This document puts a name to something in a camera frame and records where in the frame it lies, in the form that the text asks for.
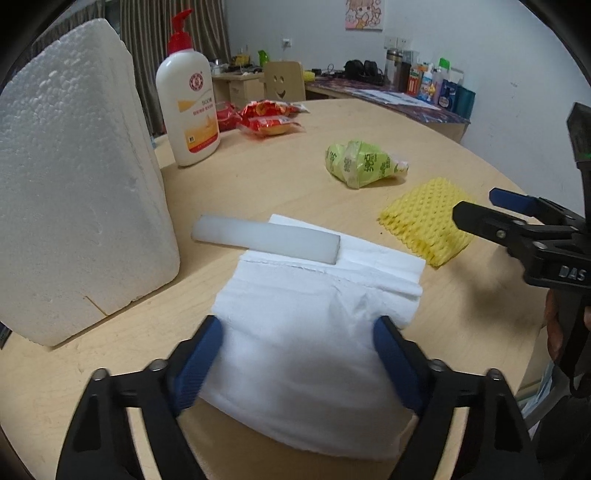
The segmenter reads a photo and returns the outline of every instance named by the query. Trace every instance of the cartoon poster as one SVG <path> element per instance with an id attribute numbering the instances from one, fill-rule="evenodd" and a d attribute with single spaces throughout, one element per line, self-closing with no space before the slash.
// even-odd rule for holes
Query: cartoon poster
<path id="1" fill-rule="evenodd" d="M 347 30 L 383 30 L 385 0 L 345 0 Z"/>

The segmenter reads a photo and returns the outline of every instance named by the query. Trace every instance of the green plastic bag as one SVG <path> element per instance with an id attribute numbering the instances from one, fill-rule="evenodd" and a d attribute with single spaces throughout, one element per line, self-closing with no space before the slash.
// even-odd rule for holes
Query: green plastic bag
<path id="1" fill-rule="evenodd" d="M 376 145 L 353 140 L 334 144 L 326 151 L 326 170 L 352 189 L 387 177 L 404 178 L 408 163 L 393 159 Z"/>

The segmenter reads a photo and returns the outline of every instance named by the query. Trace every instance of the curtain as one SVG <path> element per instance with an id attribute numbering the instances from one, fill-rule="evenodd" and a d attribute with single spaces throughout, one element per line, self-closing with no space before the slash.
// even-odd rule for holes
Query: curtain
<path id="1" fill-rule="evenodd" d="M 39 55 L 49 45 L 67 34 L 70 30 L 75 29 L 78 25 L 88 22 L 94 18 L 105 17 L 105 0 L 97 0 L 96 2 L 86 5 L 85 7 L 76 10 L 74 13 L 66 17 L 64 20 L 56 25 L 50 26 L 45 30 L 37 40 L 29 47 L 29 49 L 21 55 L 15 63 L 15 68 L 12 72 L 14 77 L 16 73 L 21 70 L 27 63 Z"/>
<path id="2" fill-rule="evenodd" d="M 135 82 L 152 135 L 164 133 L 156 71 L 167 57 L 173 26 L 171 19 L 192 8 L 185 22 L 193 48 L 209 60 L 230 60 L 228 29 L 222 0 L 121 0 L 121 40 L 134 59 Z"/>

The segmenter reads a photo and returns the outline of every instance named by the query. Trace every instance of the white plastic bar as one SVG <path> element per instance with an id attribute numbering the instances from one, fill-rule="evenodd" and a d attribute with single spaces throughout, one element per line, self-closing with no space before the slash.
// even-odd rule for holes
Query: white plastic bar
<path id="1" fill-rule="evenodd" d="M 330 265 L 336 263 L 340 247 L 340 236 L 333 233 L 213 215 L 203 215 L 197 220 L 191 237 Z"/>

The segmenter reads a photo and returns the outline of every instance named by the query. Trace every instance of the styrofoam block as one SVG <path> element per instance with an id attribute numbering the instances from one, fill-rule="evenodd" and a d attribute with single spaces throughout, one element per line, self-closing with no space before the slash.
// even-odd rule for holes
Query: styrofoam block
<path id="1" fill-rule="evenodd" d="M 131 56 L 87 22 L 0 95 L 0 321 L 56 345 L 179 263 Z"/>

